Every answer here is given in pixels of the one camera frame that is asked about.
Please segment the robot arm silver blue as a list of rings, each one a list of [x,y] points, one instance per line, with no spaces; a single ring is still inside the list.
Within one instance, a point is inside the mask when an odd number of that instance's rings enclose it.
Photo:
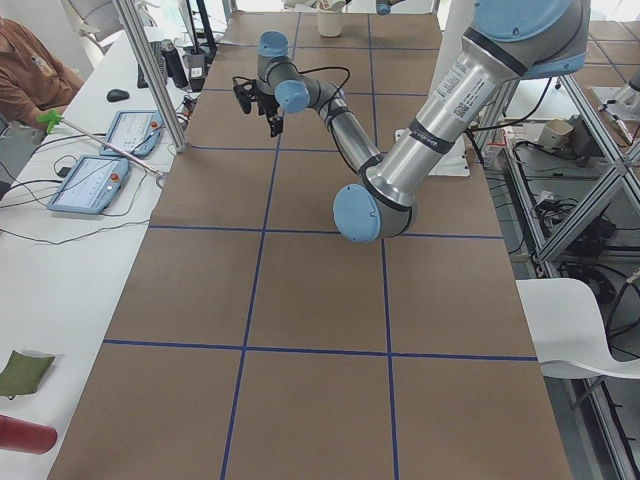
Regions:
[[[402,1],[403,0],[376,0],[376,13],[380,16],[389,15],[392,11],[392,7],[401,3]]]
[[[590,14],[587,1],[475,2],[459,57],[387,154],[364,132],[339,87],[298,71],[279,31],[260,36],[256,86],[288,114],[317,112],[359,178],[336,194],[334,223],[346,239],[370,243],[412,225],[418,187],[504,83],[582,68]]]

